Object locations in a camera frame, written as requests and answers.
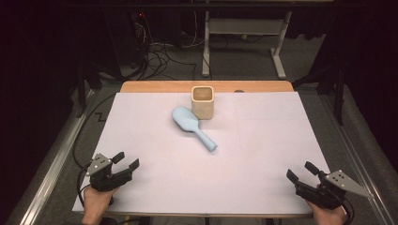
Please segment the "aluminium floor rail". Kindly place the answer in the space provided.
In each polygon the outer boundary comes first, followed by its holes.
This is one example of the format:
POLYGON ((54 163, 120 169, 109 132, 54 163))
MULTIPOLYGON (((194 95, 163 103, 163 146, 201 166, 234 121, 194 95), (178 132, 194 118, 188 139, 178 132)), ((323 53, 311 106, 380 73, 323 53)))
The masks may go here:
POLYGON ((78 117, 77 108, 72 111, 71 116, 68 118, 66 124, 55 139, 50 150, 51 156, 46 157, 43 161, 46 167, 44 169, 38 169, 38 173, 41 174, 38 187, 35 189, 35 195, 27 209, 24 211, 23 217, 18 225, 35 225, 45 207, 45 204, 49 201, 60 173, 62 172, 71 152, 71 148, 77 139, 78 132, 82 128, 87 117, 87 111, 92 108, 98 92, 89 90, 87 94, 88 108, 84 112, 83 116, 81 118, 78 117))
POLYGON ((333 113, 332 98, 320 98, 343 140, 344 155, 354 174, 375 195, 367 203, 375 213, 377 223, 398 225, 398 172, 381 150, 354 99, 350 95, 344 98, 344 124, 341 126, 333 113))

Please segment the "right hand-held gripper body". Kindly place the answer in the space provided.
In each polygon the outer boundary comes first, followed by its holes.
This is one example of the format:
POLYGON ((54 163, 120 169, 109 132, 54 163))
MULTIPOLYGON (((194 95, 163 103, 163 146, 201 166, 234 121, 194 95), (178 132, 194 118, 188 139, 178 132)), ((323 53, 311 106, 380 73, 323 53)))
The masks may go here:
POLYGON ((374 194, 366 190, 359 183, 351 179, 343 171, 325 173, 323 171, 312 171, 319 178, 317 187, 309 186, 295 177, 296 194, 302 199, 325 209, 336 209, 342 206, 347 192, 357 194, 361 197, 372 199, 374 194))

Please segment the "black computer tower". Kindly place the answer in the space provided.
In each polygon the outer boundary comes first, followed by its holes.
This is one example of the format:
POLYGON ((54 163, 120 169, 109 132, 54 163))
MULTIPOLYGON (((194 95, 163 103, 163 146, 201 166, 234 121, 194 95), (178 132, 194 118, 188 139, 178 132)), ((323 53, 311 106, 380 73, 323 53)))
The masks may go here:
POLYGON ((138 14, 131 11, 107 12, 106 19, 121 65, 141 66, 146 53, 146 30, 138 14))

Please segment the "person's right hand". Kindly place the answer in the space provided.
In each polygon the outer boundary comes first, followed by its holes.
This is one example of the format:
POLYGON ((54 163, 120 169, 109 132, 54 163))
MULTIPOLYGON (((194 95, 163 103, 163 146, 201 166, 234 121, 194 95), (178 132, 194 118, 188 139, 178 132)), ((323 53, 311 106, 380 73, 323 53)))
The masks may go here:
POLYGON ((316 225, 344 225, 347 216, 342 206, 333 210, 323 209, 316 204, 306 202, 313 211, 314 221, 316 225))

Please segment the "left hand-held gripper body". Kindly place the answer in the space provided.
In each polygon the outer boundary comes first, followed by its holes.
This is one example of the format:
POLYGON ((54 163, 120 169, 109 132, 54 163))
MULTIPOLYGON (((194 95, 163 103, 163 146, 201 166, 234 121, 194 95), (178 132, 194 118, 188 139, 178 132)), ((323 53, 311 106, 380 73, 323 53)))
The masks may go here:
POLYGON ((113 165, 112 158, 107 158, 101 153, 94 156, 86 172, 92 188, 101 192, 110 191, 125 185, 132 179, 129 168, 113 173, 113 165))

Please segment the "beige square cup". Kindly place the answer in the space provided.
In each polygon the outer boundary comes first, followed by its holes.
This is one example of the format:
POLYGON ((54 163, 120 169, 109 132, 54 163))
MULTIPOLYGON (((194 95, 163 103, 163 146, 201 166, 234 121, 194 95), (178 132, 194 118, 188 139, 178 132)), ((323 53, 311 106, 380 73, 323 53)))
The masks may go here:
POLYGON ((211 86, 194 86, 191 90, 191 110, 198 119, 209 120, 214 113, 214 90, 211 86))

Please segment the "black stand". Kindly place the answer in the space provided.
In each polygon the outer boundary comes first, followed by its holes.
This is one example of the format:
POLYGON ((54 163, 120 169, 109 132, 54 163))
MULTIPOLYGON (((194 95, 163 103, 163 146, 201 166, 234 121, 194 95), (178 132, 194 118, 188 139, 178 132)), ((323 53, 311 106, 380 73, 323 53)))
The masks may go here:
POLYGON ((100 90, 103 82, 123 82, 120 74, 112 72, 109 68, 101 66, 93 61, 81 60, 76 68, 77 93, 78 93, 78 117, 81 118, 88 108, 88 94, 85 85, 92 90, 100 90))
POLYGON ((326 66, 320 69, 314 69, 308 75, 292 83, 294 88, 305 83, 317 83, 316 92, 318 95, 328 95, 330 92, 333 92, 333 114, 340 126, 344 124, 344 69, 344 62, 341 60, 333 60, 326 66))

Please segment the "person's left hand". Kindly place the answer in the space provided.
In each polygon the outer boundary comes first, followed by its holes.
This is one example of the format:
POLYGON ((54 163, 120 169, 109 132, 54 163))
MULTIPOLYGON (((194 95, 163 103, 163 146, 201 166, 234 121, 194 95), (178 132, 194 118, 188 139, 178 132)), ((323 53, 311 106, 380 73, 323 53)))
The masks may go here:
POLYGON ((84 215, 81 223, 83 225, 100 225, 102 216, 117 191, 118 188, 101 192, 92 187, 86 187, 84 189, 84 215))

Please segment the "white table mat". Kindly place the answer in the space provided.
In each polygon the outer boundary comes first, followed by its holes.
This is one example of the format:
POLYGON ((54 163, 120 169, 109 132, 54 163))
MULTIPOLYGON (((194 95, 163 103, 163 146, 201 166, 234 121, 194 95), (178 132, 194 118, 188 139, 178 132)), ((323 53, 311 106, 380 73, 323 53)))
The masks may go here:
POLYGON ((172 111, 189 107, 188 93, 120 93, 97 152, 125 157, 114 167, 140 166, 115 194, 110 212, 153 216, 305 217, 288 171, 314 186, 304 165, 329 166, 296 92, 218 93, 212 119, 200 128, 217 145, 207 150, 183 131, 172 111))

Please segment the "white metal desk frame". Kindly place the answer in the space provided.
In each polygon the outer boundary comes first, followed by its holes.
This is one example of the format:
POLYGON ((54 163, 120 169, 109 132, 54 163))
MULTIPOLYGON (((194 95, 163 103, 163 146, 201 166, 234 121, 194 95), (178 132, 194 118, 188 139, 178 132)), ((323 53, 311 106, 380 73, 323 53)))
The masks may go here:
POLYGON ((287 11, 283 19, 278 20, 256 20, 256 19, 215 19, 210 18, 209 12, 205 16, 204 50, 202 58, 202 75, 210 75, 210 49, 209 38, 211 35, 257 35, 257 36, 277 36, 278 42, 275 48, 271 48, 269 53, 273 60, 273 65, 277 75, 281 80, 286 79, 286 74, 280 58, 280 51, 287 28, 292 16, 291 11, 287 11))

